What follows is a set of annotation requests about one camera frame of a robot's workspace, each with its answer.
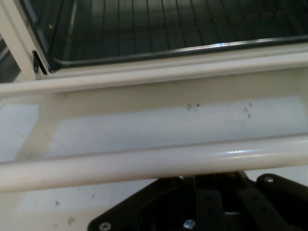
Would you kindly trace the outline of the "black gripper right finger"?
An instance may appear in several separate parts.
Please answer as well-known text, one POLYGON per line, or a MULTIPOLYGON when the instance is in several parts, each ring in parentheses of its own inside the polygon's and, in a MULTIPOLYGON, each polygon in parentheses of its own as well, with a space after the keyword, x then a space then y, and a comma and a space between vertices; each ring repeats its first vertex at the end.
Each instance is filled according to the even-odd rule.
POLYGON ((275 174, 250 180, 243 172, 226 175, 231 212, 228 231, 306 231, 307 186, 275 174))

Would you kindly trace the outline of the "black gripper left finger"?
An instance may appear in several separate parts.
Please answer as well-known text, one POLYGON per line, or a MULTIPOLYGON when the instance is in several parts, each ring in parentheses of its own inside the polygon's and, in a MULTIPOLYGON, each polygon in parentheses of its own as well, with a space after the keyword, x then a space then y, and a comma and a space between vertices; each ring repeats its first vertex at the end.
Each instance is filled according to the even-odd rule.
POLYGON ((223 231, 214 175, 162 178, 93 219, 89 231, 223 231))

